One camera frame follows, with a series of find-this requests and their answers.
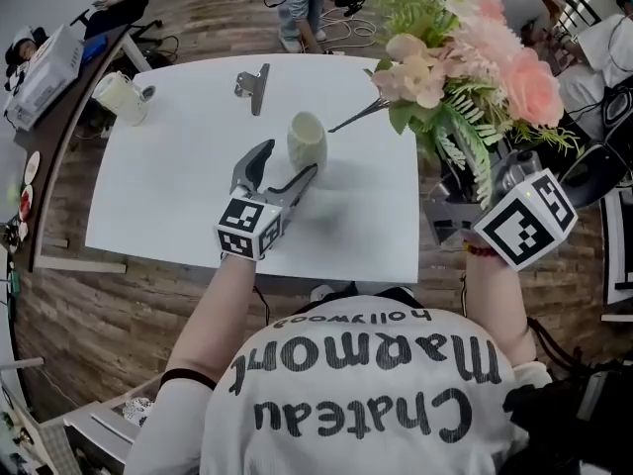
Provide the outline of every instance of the white tabletop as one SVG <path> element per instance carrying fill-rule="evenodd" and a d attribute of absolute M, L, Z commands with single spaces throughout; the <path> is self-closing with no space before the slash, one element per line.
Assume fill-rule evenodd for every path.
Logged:
<path fill-rule="evenodd" d="M 233 94 L 237 75 L 271 64 L 261 115 Z M 326 129 L 377 97 L 350 56 L 266 54 L 210 59 L 138 75 L 156 86 L 145 120 L 117 121 L 99 171 L 86 245 L 205 267 L 220 265 L 213 225 L 228 202 L 235 163 L 276 140 L 261 190 L 295 175 L 287 130 L 300 111 Z M 387 111 L 327 136 L 328 159 L 284 237 L 258 264 L 264 274 L 415 283 L 419 210 L 413 134 Z"/>

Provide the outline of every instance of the metal clip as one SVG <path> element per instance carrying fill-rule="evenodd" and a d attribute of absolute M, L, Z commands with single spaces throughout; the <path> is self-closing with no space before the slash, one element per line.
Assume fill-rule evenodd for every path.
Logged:
<path fill-rule="evenodd" d="M 259 116 L 261 112 L 269 70 L 270 63 L 264 63 L 257 75 L 240 72 L 235 80 L 235 95 L 238 97 L 251 97 L 250 111 L 253 116 Z"/>

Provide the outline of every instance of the bracelet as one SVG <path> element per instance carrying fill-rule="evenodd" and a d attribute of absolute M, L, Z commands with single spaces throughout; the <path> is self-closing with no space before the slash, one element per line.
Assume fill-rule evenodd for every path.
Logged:
<path fill-rule="evenodd" d="M 498 253 L 493 248 L 478 248 L 473 246 L 469 242 L 464 241 L 464 249 L 468 251 L 471 255 L 476 255 L 478 257 L 496 257 Z"/>

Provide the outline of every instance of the printer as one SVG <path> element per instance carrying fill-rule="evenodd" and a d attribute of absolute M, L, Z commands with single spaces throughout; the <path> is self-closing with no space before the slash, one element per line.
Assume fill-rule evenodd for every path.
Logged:
<path fill-rule="evenodd" d="M 82 43 L 61 26 L 9 79 L 3 115 L 15 127 L 30 130 L 42 113 L 77 78 Z"/>

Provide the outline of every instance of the white paper cup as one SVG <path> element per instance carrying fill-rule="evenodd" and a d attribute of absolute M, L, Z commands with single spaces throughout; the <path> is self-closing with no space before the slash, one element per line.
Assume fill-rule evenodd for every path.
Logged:
<path fill-rule="evenodd" d="M 92 97 L 130 125 L 138 125 L 147 115 L 140 90 L 121 72 L 111 72 L 99 81 Z"/>
<path fill-rule="evenodd" d="M 288 129 L 288 155 L 297 172 L 316 163 L 321 173 L 327 164 L 325 129 L 312 113 L 298 113 Z"/>

